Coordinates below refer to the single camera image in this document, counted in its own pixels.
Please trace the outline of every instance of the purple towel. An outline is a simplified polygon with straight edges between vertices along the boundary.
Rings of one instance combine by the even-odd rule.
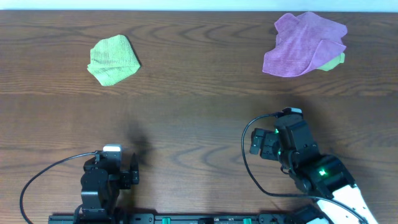
[[[321,67],[346,48],[341,38],[347,27],[313,12],[297,17],[284,14],[275,22],[276,47],[264,56],[262,71],[279,77],[296,77]]]

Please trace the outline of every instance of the brown wooden surface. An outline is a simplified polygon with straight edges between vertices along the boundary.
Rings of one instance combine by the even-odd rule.
[[[398,15],[319,13],[347,25],[346,62],[279,78],[261,68],[281,15],[1,11],[0,223],[23,223],[19,194],[38,171],[112,142],[141,157],[141,182],[122,193],[121,205],[160,213],[299,208],[309,201],[263,195],[239,148],[250,119],[285,106],[303,109],[322,151],[345,163],[379,222],[396,223]],[[90,49],[116,34],[129,37],[142,68],[102,87],[86,70]],[[277,162],[248,158],[264,188],[297,192]],[[28,188],[34,223],[81,203],[87,159],[57,166]]]

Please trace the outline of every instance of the green cloth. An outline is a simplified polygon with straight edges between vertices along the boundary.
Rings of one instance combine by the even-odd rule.
[[[334,69],[338,64],[340,63],[344,63],[344,59],[345,59],[346,55],[344,53],[341,53],[339,56],[333,58],[332,60],[330,60],[328,63],[322,65],[321,67],[317,68],[323,71],[329,71]]]
[[[111,86],[137,72],[140,64],[123,35],[100,40],[90,50],[87,70],[103,86]]]

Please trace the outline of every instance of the tabletop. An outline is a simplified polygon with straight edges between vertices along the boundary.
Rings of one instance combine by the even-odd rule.
[[[124,160],[133,152],[140,158],[140,184],[121,192],[122,207],[297,209],[311,201],[268,197],[256,188],[239,145],[251,119],[293,106],[303,110],[321,152],[343,161],[376,219],[395,223],[398,14],[318,13],[347,26],[345,63],[281,78],[262,73],[262,63],[283,14],[1,11],[0,222],[24,222],[19,195],[38,171],[109,143],[123,145]],[[90,49],[118,34],[131,41],[142,67],[103,87],[86,69]],[[30,185],[24,206],[34,223],[81,204],[87,159],[60,164]],[[278,162],[253,155],[248,162],[268,191],[298,192]]]

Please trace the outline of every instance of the wooden table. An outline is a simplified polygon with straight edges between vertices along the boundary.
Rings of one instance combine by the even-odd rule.
[[[243,127],[303,109],[322,152],[353,174],[380,223],[398,219],[398,14],[319,13],[346,24],[346,62],[297,78],[261,72],[283,12],[0,12],[0,222],[23,223],[19,194],[47,165],[120,143],[140,155],[141,182],[122,206],[159,213],[293,210],[263,195],[241,157]],[[99,40],[124,34],[142,68],[102,87],[86,69]],[[272,128],[273,120],[256,127]],[[81,204],[76,159],[35,180],[34,223]],[[298,192],[279,163],[248,156],[271,192]]]

